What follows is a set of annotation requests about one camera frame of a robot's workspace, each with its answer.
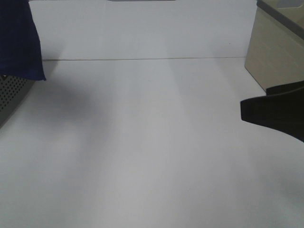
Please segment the white surface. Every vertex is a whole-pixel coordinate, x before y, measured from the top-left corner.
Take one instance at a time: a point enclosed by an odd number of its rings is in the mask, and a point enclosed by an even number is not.
[[[243,65],[46,62],[0,131],[0,227],[304,227],[304,144],[240,120]]]
[[[44,59],[245,57],[255,0],[32,1]]]

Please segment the ventilation holes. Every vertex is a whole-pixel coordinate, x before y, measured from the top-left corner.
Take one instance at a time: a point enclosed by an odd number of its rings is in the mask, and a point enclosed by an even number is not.
[[[26,79],[8,76],[5,80],[0,77],[0,112],[10,103],[27,83]]]

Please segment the gray metal device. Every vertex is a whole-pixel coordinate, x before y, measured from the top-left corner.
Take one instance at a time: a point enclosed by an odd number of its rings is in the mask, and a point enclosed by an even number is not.
[[[35,81],[0,75],[0,126],[13,114]]]

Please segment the navy blue fabric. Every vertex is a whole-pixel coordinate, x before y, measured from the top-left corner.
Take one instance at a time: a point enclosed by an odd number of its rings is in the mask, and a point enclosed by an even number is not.
[[[0,0],[0,75],[45,80],[28,0]]]

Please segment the beige box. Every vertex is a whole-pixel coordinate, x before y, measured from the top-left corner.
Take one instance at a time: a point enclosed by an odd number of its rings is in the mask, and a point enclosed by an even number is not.
[[[304,7],[293,11],[297,17],[295,12],[303,17]],[[257,8],[245,67],[264,90],[303,81],[304,40]]]

